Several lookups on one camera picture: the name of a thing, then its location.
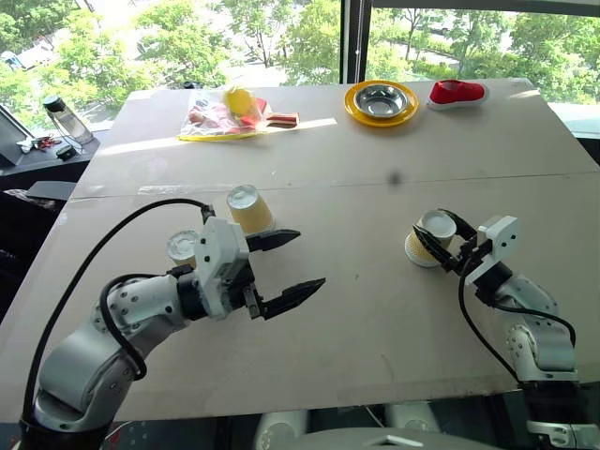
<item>robotic arm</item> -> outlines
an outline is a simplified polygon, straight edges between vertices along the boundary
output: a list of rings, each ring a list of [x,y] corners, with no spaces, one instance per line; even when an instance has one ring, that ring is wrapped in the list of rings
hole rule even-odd
[[[252,319],[270,319],[304,302],[324,278],[263,302],[248,261],[251,251],[276,248],[299,235],[282,230],[246,238],[238,224],[208,217],[195,247],[197,269],[179,266],[163,276],[111,281],[89,320],[45,360],[36,423],[22,424],[20,448],[98,449],[129,387],[145,375],[143,359],[171,333],[241,307]]]
[[[464,239],[457,256],[428,230],[415,225],[414,231],[446,271],[461,275],[462,287],[474,285],[477,298],[501,312],[512,374],[530,413],[528,430],[541,448],[600,449],[600,430],[586,414],[578,384],[573,327],[558,317],[557,303],[547,292],[514,275],[501,261],[515,247],[518,220],[509,216],[489,220],[478,229],[485,236],[478,244],[475,229],[456,214],[442,211],[455,221],[457,234]]]

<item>paper cup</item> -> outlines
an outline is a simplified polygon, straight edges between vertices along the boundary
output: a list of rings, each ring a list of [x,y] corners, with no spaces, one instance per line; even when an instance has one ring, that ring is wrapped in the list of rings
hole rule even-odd
[[[457,224],[443,211],[427,211],[417,222],[417,225],[428,230],[440,242],[442,247],[450,247],[452,238],[457,232]],[[421,241],[412,230],[404,240],[404,250],[409,259],[421,267],[437,267],[440,265],[423,247]]]
[[[195,269],[194,246],[197,240],[198,234],[192,230],[178,232],[167,242],[167,255],[176,265],[189,264]]]
[[[234,187],[227,196],[233,220],[246,234],[273,230],[275,221],[259,191],[252,185]]]

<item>plastic bag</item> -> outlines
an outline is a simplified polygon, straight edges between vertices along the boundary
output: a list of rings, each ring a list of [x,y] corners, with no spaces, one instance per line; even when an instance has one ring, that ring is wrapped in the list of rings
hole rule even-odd
[[[226,141],[262,134],[264,100],[247,115],[234,115],[224,100],[223,91],[194,90],[177,139],[181,141]]]

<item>black cable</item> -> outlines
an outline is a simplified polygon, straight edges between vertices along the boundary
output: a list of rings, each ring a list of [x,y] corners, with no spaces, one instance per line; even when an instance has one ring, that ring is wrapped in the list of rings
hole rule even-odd
[[[44,349],[46,348],[46,343],[48,342],[50,333],[52,332],[56,321],[58,321],[60,313],[64,309],[68,298],[75,290],[77,283],[79,283],[87,267],[96,257],[96,255],[102,250],[102,248],[106,245],[106,243],[109,242],[113,238],[113,236],[117,234],[123,227],[125,227],[131,220],[133,220],[137,216],[142,215],[146,211],[150,211],[151,209],[158,208],[166,204],[176,203],[191,204],[194,206],[198,206],[201,209],[209,208],[207,204],[204,204],[202,202],[196,202],[195,200],[191,199],[168,199],[161,200],[159,202],[149,203],[146,206],[138,209],[137,211],[134,211],[129,216],[125,217],[123,220],[121,220],[116,226],[114,226],[114,228],[112,228],[112,230],[106,233],[106,235],[94,246],[94,248],[92,248],[92,251],[90,251],[90,253],[85,257],[85,260],[83,260],[82,265],[80,265],[79,269],[75,273],[75,276],[69,282],[67,288],[65,289],[65,292],[56,304],[56,307],[54,308],[54,311],[52,312],[52,315],[46,323],[44,331],[42,332],[41,337],[39,338],[39,342],[37,343],[36,351],[34,352],[34,356],[31,361],[31,367],[29,368],[29,376],[27,377],[27,385],[25,386],[25,396],[22,405],[22,417],[23,419],[25,419],[25,421],[30,423],[35,423],[36,421],[34,417],[34,396],[36,389],[36,380],[38,379],[39,366],[41,364],[41,358],[44,354]]]
[[[551,321],[558,322],[558,323],[564,325],[567,330],[569,330],[569,337],[571,339],[571,344],[573,345],[573,347],[575,347],[575,342],[577,340],[577,336],[575,334],[575,328],[573,327],[573,325],[571,323],[567,322],[565,319],[561,319],[560,317],[555,316],[554,314],[550,314],[549,312],[538,311],[537,309],[529,309],[526,307],[505,307],[504,305],[494,305],[494,308],[501,309],[502,311],[506,311],[506,312],[516,312],[519,314],[532,314],[533,316],[544,317],[545,319],[550,319]]]
[[[469,259],[465,262],[465,265],[462,267],[462,271],[460,272],[460,280],[458,282],[458,304],[460,305],[460,312],[462,312],[462,316],[465,318],[467,324],[471,327],[472,331],[475,333],[477,338],[484,344],[484,347],[504,366],[504,368],[511,374],[511,376],[518,382],[517,373],[515,370],[510,367],[510,365],[506,362],[502,356],[496,352],[491,344],[486,340],[486,338],[479,332],[473,321],[471,320],[471,316],[469,316],[469,312],[465,307],[465,279],[469,274],[469,267],[471,265],[473,256],[469,257]]]
[[[141,380],[143,377],[145,377],[146,373],[148,373],[148,368],[146,367],[146,363],[143,360],[143,356],[141,356],[138,353],[138,351],[135,350],[135,347],[133,347],[133,345],[131,345],[131,342],[129,342],[127,340],[127,338],[125,336],[123,336],[123,334],[121,333],[121,330],[119,330],[118,326],[114,322],[113,315],[111,314],[111,311],[109,309],[108,297],[109,297],[109,292],[111,291],[111,289],[114,286],[116,286],[117,284],[120,284],[124,281],[127,281],[128,279],[153,278],[153,277],[157,277],[157,275],[149,275],[149,274],[122,275],[120,277],[117,277],[117,278],[111,280],[111,282],[109,282],[106,286],[104,286],[104,288],[102,289],[102,292],[100,293],[100,301],[99,301],[100,314],[102,315],[102,319],[104,320],[106,328],[108,329],[109,333],[111,333],[111,336],[114,338],[114,340],[116,340],[119,343],[119,345],[125,351],[127,356],[129,356],[133,360],[133,362],[135,363],[135,365],[138,369],[137,373],[135,374],[135,377],[133,378],[134,381]]]

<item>window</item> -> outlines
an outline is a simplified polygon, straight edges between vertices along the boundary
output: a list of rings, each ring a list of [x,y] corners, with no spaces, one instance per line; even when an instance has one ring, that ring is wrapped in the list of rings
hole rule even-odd
[[[44,0],[0,5],[0,103],[34,132],[59,95],[110,125],[131,91],[338,83],[338,0]]]
[[[367,79],[528,78],[548,102],[600,103],[600,18],[376,7]]]

